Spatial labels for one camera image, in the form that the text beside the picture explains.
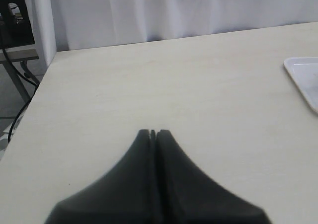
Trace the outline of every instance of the white curtain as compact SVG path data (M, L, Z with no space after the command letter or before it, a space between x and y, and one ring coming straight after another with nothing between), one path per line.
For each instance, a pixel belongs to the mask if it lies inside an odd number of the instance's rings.
M56 51L318 21L318 0L26 0L36 46Z

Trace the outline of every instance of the floor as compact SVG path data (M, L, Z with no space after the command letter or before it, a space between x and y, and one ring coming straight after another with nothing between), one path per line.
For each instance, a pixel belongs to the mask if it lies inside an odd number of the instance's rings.
M21 73L23 73L19 63L14 63L14 65ZM39 60L29 61L27 65L30 71L36 75L39 80L42 80L45 69L40 65ZM27 82L22 82L29 94L32 95L34 91L33 86ZM0 64L0 137L4 135L2 131L12 123L23 105L24 101L4 67ZM0 159L2 158L7 145L7 139L0 140Z

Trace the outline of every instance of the metal table leg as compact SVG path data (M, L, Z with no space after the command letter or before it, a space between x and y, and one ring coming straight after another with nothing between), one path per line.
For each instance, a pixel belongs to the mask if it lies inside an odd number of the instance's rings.
M2 64L3 64L6 72L9 74L11 80L13 81L16 89L18 89L20 95L22 96L22 99L25 102L29 101L31 97L30 97L29 93L26 91L23 83L21 82L20 78L15 73L13 68L10 66L10 64L8 62L2 62Z

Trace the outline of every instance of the white tray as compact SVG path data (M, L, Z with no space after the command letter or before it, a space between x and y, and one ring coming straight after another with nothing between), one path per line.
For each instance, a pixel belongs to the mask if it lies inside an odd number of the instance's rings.
M318 113L318 58L288 58L284 66L309 106Z

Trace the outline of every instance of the black device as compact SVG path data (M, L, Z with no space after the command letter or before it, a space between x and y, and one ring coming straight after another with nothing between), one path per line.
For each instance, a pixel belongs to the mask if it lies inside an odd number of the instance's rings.
M59 202L46 224L270 224L203 173L170 131L140 130L101 179Z
M34 44L25 0L0 0L0 48Z

